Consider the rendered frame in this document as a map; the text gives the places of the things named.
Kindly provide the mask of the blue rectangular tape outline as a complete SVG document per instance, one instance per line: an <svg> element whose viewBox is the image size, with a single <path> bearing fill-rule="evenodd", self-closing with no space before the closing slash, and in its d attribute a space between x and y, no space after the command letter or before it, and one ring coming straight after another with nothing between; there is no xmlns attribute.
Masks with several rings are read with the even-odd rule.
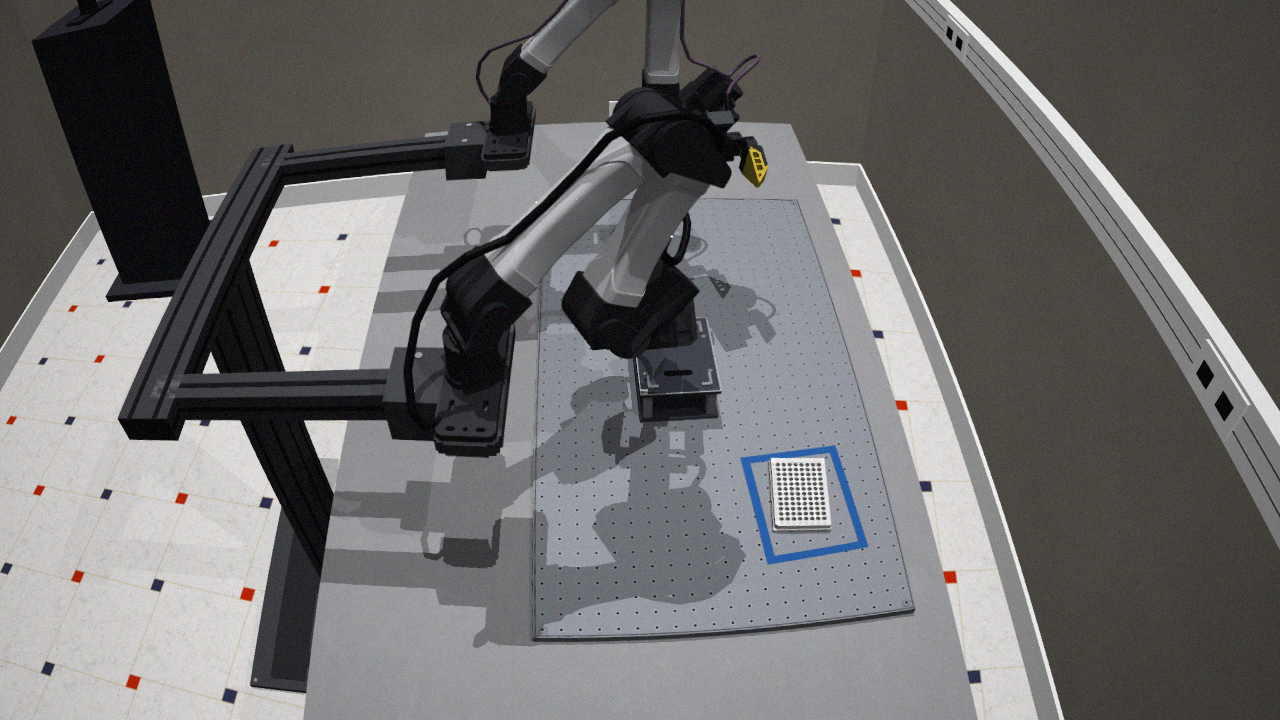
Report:
<svg viewBox="0 0 1280 720"><path fill-rule="evenodd" d="M832 457L832 461L835 464L835 470L836 470L837 477L838 477L840 486L841 486L841 488L844 491L844 498L845 498L845 501L847 503L850 518L852 520L852 527L854 527L854 529L856 532L856 536L858 536L858 542L852 542L852 543L847 543L847 544L836 544L836 546L829 546L829 547L819 548L819 550L806 550L806 551L801 551L801 552L783 553L783 555L774 556L774 552L773 552L773 548L772 548L772 544L771 544L771 536L769 536L768 528L765 525L765 518L764 518L764 512L763 512L763 509L762 509L762 502L760 502L760 498L759 498L759 495L758 495L756 483L755 483L755 479L754 479L754 475L753 475L753 468L751 468L750 462L764 462L764 461L769 461L771 457L803 457L803 456L817 455L817 454L829 454L831 457ZM847 479L845 477L844 468L842 468L842 464L840 461L836 446L827 446L827 447L819 447L819 448L804 448L804 450L788 451L788 452L782 452L782 454L765 454L765 455L758 455L758 456L750 456L750 457L740 457L740 459L741 459L742 470L744 470L744 474L745 474L745 478L746 478L746 482L748 482L748 489L749 489L749 493L750 493L750 497L751 497L751 501L753 501L753 509L754 509L754 512L755 512L755 516L756 516L756 524L758 524L758 528L759 528L759 532L760 532L760 536L762 536L762 544L763 544L763 548L764 548L764 552L765 552L767 564L787 562L787 561L794 561L794 560L799 560L799 559L812 559L812 557L817 557L817 556L822 556L822 555L838 553L838 552L844 552L844 551L860 550L860 548L868 547L867 538L865 538L864 530L861 528L861 521L860 521L860 519L858 516L858 509L856 509L856 506L854 503L852 495L851 495L851 491L849 488L849 482L847 482Z"/></svg>

